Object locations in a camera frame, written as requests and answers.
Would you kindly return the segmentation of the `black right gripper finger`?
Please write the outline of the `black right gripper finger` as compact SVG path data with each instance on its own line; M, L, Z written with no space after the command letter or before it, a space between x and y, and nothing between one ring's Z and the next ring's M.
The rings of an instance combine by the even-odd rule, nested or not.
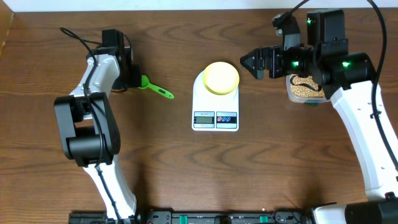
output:
M253 57L254 57L255 60L257 60L257 59L265 59L266 57L268 57L268 50L269 50L268 47L256 48L256 49L250 51L248 54L242 56L240 58L240 62L243 62L243 61L245 61L245 60L247 60L249 58L253 58Z
M241 65L256 79L264 78L264 67L257 60L244 60Z

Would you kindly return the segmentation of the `green plastic measuring scoop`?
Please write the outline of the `green plastic measuring scoop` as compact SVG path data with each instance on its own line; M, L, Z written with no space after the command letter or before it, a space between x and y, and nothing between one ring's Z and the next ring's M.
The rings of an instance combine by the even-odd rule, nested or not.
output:
M160 86L157 86L157 85L151 83L149 81L148 76L142 75L141 82L142 82L141 87L139 87L139 89L141 89L141 90L151 89L152 91L160 94L163 97L166 97L168 99L174 99L174 95L171 92L169 92L168 90L166 90Z

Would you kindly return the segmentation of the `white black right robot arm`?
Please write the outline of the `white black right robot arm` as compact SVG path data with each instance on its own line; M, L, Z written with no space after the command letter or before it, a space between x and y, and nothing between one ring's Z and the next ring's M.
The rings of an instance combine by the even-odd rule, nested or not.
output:
M397 136L384 108L378 72L364 52L349 53L341 9L307 13L307 43L291 12L272 24L280 45L256 48L241 57L254 78L312 77L348 131L363 174L366 202L311 208L302 223L396 223Z

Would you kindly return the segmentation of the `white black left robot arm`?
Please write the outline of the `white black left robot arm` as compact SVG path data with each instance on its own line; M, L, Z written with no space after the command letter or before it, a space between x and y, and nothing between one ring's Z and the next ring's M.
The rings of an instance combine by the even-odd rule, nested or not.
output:
M140 223L136 196L119 162L121 137L109 96L142 85L133 64L132 45L117 29L102 31L102 40L88 49L87 69L78 86L54 101L63 153L91 177L103 199L105 223Z

